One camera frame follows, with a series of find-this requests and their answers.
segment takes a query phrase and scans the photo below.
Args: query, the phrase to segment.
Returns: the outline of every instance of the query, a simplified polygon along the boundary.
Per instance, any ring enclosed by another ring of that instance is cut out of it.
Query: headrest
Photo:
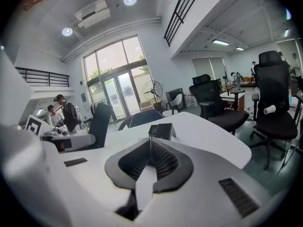
[[[210,80],[211,80],[210,76],[207,74],[204,74],[204,75],[193,78],[193,83],[195,86],[200,86],[200,85],[203,85],[203,84],[209,82]]]
[[[259,55],[259,64],[281,62],[282,59],[276,51],[267,51]]]

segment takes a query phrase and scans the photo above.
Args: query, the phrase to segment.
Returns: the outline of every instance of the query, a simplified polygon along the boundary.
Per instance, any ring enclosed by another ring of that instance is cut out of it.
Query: backpack
[[[76,105],[73,105],[73,108],[74,108],[74,114],[76,116],[76,119],[79,122],[82,122],[82,117],[81,117],[81,114],[80,114],[80,108]]]

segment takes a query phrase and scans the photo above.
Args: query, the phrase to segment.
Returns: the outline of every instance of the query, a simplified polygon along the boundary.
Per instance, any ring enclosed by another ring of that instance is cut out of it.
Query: air conditioner
[[[106,18],[109,18],[110,11],[105,0],[98,0],[79,10],[75,16],[79,20],[79,28],[88,28]]]

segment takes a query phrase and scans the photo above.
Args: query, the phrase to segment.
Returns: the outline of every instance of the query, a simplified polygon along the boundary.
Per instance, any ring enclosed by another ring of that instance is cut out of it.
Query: black jacket
[[[76,125],[79,124],[74,105],[71,102],[65,101],[62,111],[64,116],[63,122],[66,124],[68,131],[72,132]]]

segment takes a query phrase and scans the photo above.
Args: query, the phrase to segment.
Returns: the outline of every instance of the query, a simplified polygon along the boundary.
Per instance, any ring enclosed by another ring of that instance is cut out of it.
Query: tree
[[[103,71],[102,69],[100,69],[100,75],[103,74],[103,73],[108,72],[109,70],[110,69],[106,69],[105,71]],[[94,70],[92,72],[92,74],[89,76],[89,79],[92,80],[92,79],[94,79],[94,78],[96,78],[98,76],[99,76],[98,70]],[[109,84],[109,83],[111,83],[113,81],[114,81],[113,79],[110,79],[110,80],[104,82],[104,84],[106,85],[106,84]],[[96,84],[95,85],[91,85],[90,89],[91,89],[91,92],[93,93],[96,89],[98,89],[98,86]]]
[[[145,59],[144,55],[143,54],[139,55],[139,59],[144,60]]]
[[[142,70],[142,71],[143,71],[143,75],[149,74],[149,71],[148,71],[148,67],[147,67],[147,66],[139,67],[139,70]]]

